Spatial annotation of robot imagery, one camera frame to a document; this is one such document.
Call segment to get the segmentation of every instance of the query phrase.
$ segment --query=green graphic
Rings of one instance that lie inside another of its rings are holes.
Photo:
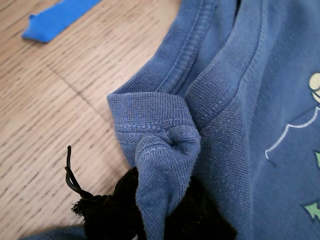
[[[318,208],[318,203],[312,203],[310,205],[304,206],[304,208],[309,212],[311,218],[314,220],[316,217],[320,220],[320,209]]]
[[[314,152],[315,153],[315,156],[316,156],[316,159],[318,160],[318,167],[320,168],[320,152]]]

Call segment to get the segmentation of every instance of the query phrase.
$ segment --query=drawstring cord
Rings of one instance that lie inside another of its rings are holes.
[[[80,187],[79,183],[75,178],[75,175],[71,171],[70,158],[71,158],[71,146],[68,146],[68,154],[66,156],[66,167],[64,168],[66,170],[66,175],[65,175],[66,184],[73,191],[80,194],[83,200],[91,200],[92,197],[94,196],[90,192],[87,192]]]

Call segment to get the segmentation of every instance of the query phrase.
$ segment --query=neckline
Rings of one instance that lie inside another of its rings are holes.
[[[217,2],[218,0],[182,1],[178,14],[155,55],[127,83],[108,96],[108,102],[114,110],[118,108],[118,103],[123,104],[127,98],[125,95],[133,93],[139,93],[143,100],[147,97],[157,98],[162,94],[156,93],[163,93],[168,95],[166,101],[176,101],[178,96],[173,96],[172,91],[189,73],[206,36]],[[235,96],[241,80],[259,52],[261,28],[262,0],[242,0],[226,43],[189,86],[184,99],[181,98],[181,101],[186,102],[198,129],[204,128]],[[133,107],[126,104],[129,111]],[[151,114],[156,115],[155,112],[163,110],[152,108],[152,111],[154,113]],[[113,117],[115,123],[125,122],[124,119]],[[145,117],[143,120],[138,118],[136,115],[135,123],[147,123]]]

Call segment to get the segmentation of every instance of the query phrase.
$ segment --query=t-shirt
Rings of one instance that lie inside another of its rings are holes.
[[[238,240],[320,239],[319,13],[318,0],[183,0],[108,96],[148,239],[191,175]]]

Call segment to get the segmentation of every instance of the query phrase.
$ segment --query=blue t-shirt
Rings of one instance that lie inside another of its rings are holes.
[[[319,13],[318,0],[183,0],[108,96],[148,239],[191,174],[238,240],[320,239]]]

